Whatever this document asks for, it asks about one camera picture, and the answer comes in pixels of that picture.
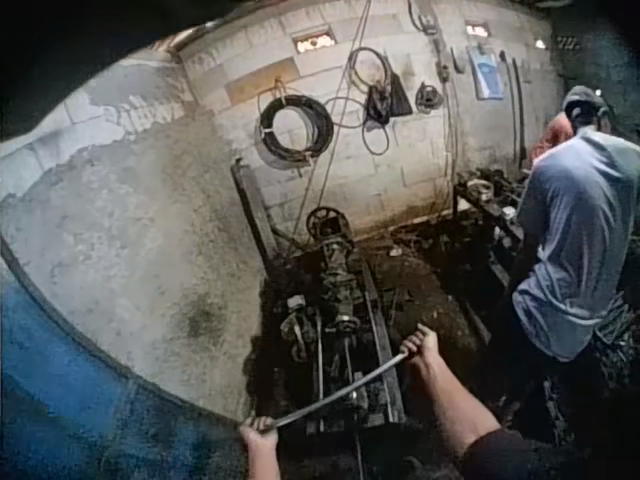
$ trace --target light blue shirt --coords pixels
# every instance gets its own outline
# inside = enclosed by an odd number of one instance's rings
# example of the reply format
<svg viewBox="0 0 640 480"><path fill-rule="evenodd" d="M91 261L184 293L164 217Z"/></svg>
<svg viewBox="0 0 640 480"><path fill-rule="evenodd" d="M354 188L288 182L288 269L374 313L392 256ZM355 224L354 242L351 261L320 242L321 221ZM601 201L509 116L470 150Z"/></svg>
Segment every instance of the light blue shirt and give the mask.
<svg viewBox="0 0 640 480"><path fill-rule="evenodd" d="M589 127L533 168L518 222L540 247L513 305L547 355L573 360L606 316L638 211L639 182L640 148Z"/></svg>

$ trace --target metal shaft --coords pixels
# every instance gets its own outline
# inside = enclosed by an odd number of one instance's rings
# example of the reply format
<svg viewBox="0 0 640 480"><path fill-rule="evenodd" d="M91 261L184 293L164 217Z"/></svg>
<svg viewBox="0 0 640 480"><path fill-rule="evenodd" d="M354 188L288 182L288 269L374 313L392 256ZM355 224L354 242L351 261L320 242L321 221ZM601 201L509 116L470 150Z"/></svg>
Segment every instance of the metal shaft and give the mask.
<svg viewBox="0 0 640 480"><path fill-rule="evenodd" d="M349 352L349 337L344 339L344 355L347 359L347 375L349 381L353 383L353 367L351 366L351 353ZM353 432L353 443L356 447L356 460L358 461L358 478L364 480L364 465L362 463L362 445L360 444L360 435L356 429Z"/></svg>
<svg viewBox="0 0 640 480"><path fill-rule="evenodd" d="M285 425L288 425L291 422L295 422L296 420L306 417L310 413L320 410L322 407L326 407L327 405L335 402L336 400L339 400L342 397L349 395L354 390L357 390L358 388L366 385L374 378L379 377L387 370L395 367L396 365L401 363L405 358L407 358L406 353L399 353L398 355L393 357L391 360L389 360L387 363L385 363L384 365L380 365L378 368L366 374L360 380L353 382L351 385L342 387L340 390L333 392L328 397L325 397L317 401L316 403L312 403L311 405L301 408L300 410L296 410L295 412L292 412L289 415L276 419L271 425L271 428L284 427Z"/></svg>

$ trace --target coiled hose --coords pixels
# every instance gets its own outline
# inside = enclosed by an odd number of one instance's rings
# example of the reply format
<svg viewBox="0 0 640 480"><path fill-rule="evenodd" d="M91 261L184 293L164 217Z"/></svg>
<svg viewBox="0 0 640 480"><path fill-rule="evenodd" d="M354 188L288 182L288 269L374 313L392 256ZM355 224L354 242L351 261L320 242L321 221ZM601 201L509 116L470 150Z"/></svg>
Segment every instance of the coiled hose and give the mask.
<svg viewBox="0 0 640 480"><path fill-rule="evenodd" d="M273 132L276 115L285 108L298 109L312 126L311 143L302 150L287 148ZM260 114L262 142L275 157L293 164L305 165L309 158L319 157L333 140L333 120L322 103L305 95L284 95L272 100Z"/></svg>
<svg viewBox="0 0 640 480"><path fill-rule="evenodd" d="M376 59L382 65L382 72L384 73L384 77L382 78L380 83L382 85L389 85L389 83L391 82L391 67L389 66L387 59L380 52L371 47L356 48L349 54L349 58L347 59L347 68L349 69L349 78L351 82L357 85L357 82L354 81L357 80L367 88L373 86L373 84L368 83L364 78L362 78L358 73L358 70L356 69L356 64L358 63L358 55L360 55L362 52L369 52L376 57Z"/></svg>

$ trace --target hand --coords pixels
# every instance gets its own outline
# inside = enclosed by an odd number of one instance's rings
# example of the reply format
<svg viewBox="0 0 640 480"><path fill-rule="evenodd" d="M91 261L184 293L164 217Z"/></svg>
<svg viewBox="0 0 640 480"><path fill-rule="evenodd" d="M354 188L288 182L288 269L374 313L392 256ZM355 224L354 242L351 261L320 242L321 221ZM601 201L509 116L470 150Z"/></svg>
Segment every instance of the hand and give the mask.
<svg viewBox="0 0 640 480"><path fill-rule="evenodd" d="M409 353L409 363L426 372L425 369L432 365L435 359L440 358L438 335L419 323L415 333L402 342L400 351Z"/></svg>
<svg viewBox="0 0 640 480"><path fill-rule="evenodd" d="M273 419L269 417L249 417L240 428L240 436L247 444L250 452L273 451L275 454L278 445L278 430L275 428L261 433L273 424Z"/></svg>

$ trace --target oil stain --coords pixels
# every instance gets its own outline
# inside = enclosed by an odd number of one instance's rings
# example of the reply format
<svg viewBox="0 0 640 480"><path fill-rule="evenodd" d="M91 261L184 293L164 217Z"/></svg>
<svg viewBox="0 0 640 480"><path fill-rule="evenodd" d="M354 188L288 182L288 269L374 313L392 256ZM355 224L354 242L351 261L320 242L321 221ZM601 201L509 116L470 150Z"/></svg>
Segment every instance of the oil stain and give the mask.
<svg viewBox="0 0 640 480"><path fill-rule="evenodd" d="M227 322L227 308L208 294L199 293L185 301L179 317L189 339L207 340L211 346L221 342Z"/></svg>

